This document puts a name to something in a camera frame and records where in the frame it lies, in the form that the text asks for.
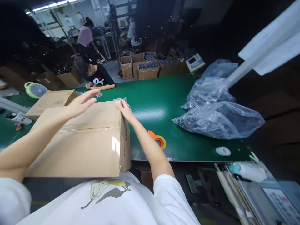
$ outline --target pink shirt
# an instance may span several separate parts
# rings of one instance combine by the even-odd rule
[[[93,34],[90,28],[83,26],[80,28],[77,43],[83,45],[84,47],[88,46],[91,41],[93,41]]]

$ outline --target plastic bag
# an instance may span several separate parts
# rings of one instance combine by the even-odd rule
[[[265,120],[257,112],[233,102],[198,106],[173,119],[183,129],[217,139],[249,137]]]
[[[200,80],[204,80],[207,77],[220,77],[227,79],[237,68],[237,62],[233,63],[228,59],[217,59],[207,67],[200,77]]]
[[[235,102],[235,97],[229,93],[228,86],[229,81],[220,77],[207,77],[204,80],[196,80],[187,96],[187,102],[181,107],[190,110],[214,102]]]

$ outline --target woman's left hand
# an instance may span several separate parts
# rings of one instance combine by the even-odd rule
[[[97,99],[94,98],[94,96],[99,93],[100,90],[91,90],[78,96],[62,112],[63,116],[66,119],[72,119],[74,117],[79,116],[97,101]]]

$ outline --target worker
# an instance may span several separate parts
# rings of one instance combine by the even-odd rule
[[[125,40],[125,42],[126,43],[131,42],[133,49],[136,50],[137,52],[141,52],[142,41],[135,40],[135,15],[134,14],[130,15],[129,22],[130,22],[130,25],[129,25],[127,39]]]
[[[87,89],[108,90],[116,86],[115,82],[102,65],[88,64],[81,56],[75,56],[74,64],[79,74],[89,81],[89,83],[85,85]]]
[[[88,63],[92,63],[94,65],[97,65],[97,59],[96,59],[96,52],[99,52],[97,49],[94,39],[93,39],[93,34],[92,30],[94,28],[94,23],[93,21],[89,18],[86,17],[86,23],[84,26],[82,26],[79,30],[79,35],[78,35],[78,50]]]
[[[15,225],[22,219],[20,224],[199,225],[164,152],[123,99],[116,107],[134,128],[150,163],[154,194],[132,173],[124,172],[114,180],[84,182],[29,215],[31,196],[22,184],[26,171],[68,120],[96,102],[93,96],[98,93],[99,90],[83,93],[61,113],[0,153],[1,225]]]

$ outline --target green conveyor table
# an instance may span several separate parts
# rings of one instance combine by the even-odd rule
[[[147,130],[164,137],[167,146],[165,155],[170,161],[191,162],[228,162],[250,160],[250,151],[242,140],[217,140],[188,132],[172,119],[183,115],[186,110],[180,106],[186,102],[191,87],[195,82],[192,75],[176,75],[157,79],[117,83],[114,89],[104,90],[98,102],[111,101],[127,97],[127,102],[136,118]],[[85,87],[76,91],[87,91]],[[22,106],[30,107],[37,101],[26,94],[11,96],[9,100]],[[32,125],[15,131],[14,122],[0,115],[0,150],[29,132]],[[130,126],[130,146],[132,160],[147,160],[138,138]],[[216,147],[230,149],[230,156],[220,156]]]

